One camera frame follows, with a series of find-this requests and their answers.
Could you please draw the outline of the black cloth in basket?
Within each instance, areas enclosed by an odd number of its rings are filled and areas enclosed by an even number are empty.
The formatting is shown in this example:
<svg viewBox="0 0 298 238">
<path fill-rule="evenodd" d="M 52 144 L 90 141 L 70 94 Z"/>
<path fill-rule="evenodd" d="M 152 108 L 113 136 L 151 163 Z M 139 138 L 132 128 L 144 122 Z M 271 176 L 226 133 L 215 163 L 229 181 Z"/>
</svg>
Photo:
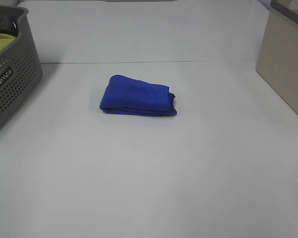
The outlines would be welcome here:
<svg viewBox="0 0 298 238">
<path fill-rule="evenodd" d="M 0 16 L 0 33 L 18 36 L 17 25 L 9 16 Z"/>
</svg>

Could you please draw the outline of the beige storage bin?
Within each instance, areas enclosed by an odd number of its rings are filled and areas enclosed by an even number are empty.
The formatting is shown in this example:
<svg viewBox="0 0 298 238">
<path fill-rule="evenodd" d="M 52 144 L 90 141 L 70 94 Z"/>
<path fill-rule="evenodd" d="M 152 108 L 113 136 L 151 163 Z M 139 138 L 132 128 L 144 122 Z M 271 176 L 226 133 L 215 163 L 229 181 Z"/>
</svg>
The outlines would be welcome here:
<svg viewBox="0 0 298 238">
<path fill-rule="evenodd" d="M 298 115 L 298 0 L 273 0 L 256 65 Z"/>
</svg>

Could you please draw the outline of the grey perforated laundry basket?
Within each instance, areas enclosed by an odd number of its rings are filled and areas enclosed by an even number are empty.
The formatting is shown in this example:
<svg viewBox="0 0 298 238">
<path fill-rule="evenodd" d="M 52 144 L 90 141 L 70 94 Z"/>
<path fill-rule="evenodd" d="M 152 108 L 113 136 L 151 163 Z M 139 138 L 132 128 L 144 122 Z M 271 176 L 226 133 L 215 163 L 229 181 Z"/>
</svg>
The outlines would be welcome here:
<svg viewBox="0 0 298 238">
<path fill-rule="evenodd" d="M 0 52 L 0 130 L 43 75 L 27 14 L 26 8 L 0 5 L 0 16 L 9 16 L 18 28 L 16 39 Z"/>
</svg>

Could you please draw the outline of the blue towel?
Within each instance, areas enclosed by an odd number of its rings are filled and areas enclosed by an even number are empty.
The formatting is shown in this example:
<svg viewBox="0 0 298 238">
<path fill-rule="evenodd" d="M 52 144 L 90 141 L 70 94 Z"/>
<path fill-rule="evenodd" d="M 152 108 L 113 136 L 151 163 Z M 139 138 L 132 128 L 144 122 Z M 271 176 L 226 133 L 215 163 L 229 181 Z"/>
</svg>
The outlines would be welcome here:
<svg viewBox="0 0 298 238">
<path fill-rule="evenodd" d="M 109 79 L 100 109 L 108 114 L 174 116 L 174 99 L 168 86 L 114 75 Z"/>
</svg>

